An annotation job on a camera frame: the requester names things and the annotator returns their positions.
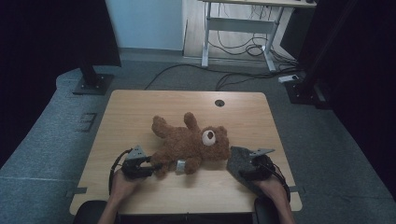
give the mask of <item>desk leg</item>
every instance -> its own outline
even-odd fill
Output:
[[[270,38],[268,39],[265,46],[262,46],[262,52],[264,54],[265,61],[267,61],[267,65],[268,65],[268,68],[270,69],[270,72],[276,71],[274,61],[273,61],[274,58],[273,58],[273,55],[270,50],[271,50],[271,46],[274,42],[277,27],[279,26],[279,22],[280,22],[280,18],[282,17],[282,13],[283,13],[283,7],[279,7],[279,12],[277,13],[276,20],[274,21],[274,26],[271,31]]]
[[[207,67],[209,64],[209,23],[210,23],[210,10],[212,9],[212,3],[207,5],[207,14],[205,21],[205,42],[204,48],[202,49],[202,67]]]

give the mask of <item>white wall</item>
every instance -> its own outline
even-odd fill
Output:
[[[182,50],[189,0],[106,0],[119,48]]]

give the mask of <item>standing desk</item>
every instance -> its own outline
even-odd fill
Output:
[[[223,106],[215,105],[217,100]],[[271,110],[264,94],[224,91],[113,91],[92,145],[75,194],[71,214],[89,200],[108,199],[108,175],[115,159],[126,149],[139,145],[147,156],[159,149],[163,140],[151,130],[155,115],[173,126],[185,127],[184,114],[195,115],[201,129],[223,125],[230,146],[256,150],[274,148],[269,154],[294,186]],[[250,213],[254,195],[226,170],[227,161],[203,162],[193,175],[170,172],[163,180],[148,177],[120,208],[121,214],[207,214]],[[298,192],[291,194],[291,209],[302,209]]]
[[[315,7],[317,4],[306,3],[305,0],[201,0],[207,2],[207,14],[205,20],[205,41],[202,52],[202,67],[208,67],[209,61],[209,31],[229,31],[241,33],[257,33],[268,34],[269,38],[262,46],[262,52],[267,62],[270,72],[275,72],[273,55],[270,51],[274,42],[276,30],[279,25],[280,18],[282,17],[284,7]],[[226,3],[226,4],[241,4],[241,5],[257,5],[279,7],[279,11],[274,21],[254,21],[254,20],[238,20],[229,18],[215,18],[210,16],[212,3]]]

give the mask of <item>teddy bear snout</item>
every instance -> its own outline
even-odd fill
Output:
[[[210,147],[216,143],[216,136],[211,130],[207,130],[202,134],[202,142],[205,146]]]

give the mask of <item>teddy bear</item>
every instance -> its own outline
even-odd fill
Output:
[[[159,178],[184,161],[184,173],[194,174],[202,161],[228,160],[231,156],[227,130],[223,126],[200,129],[195,116],[188,112],[184,115],[186,127],[173,127],[164,118],[155,116],[152,131],[163,141],[162,147],[150,159],[154,166],[162,168],[155,172]]]

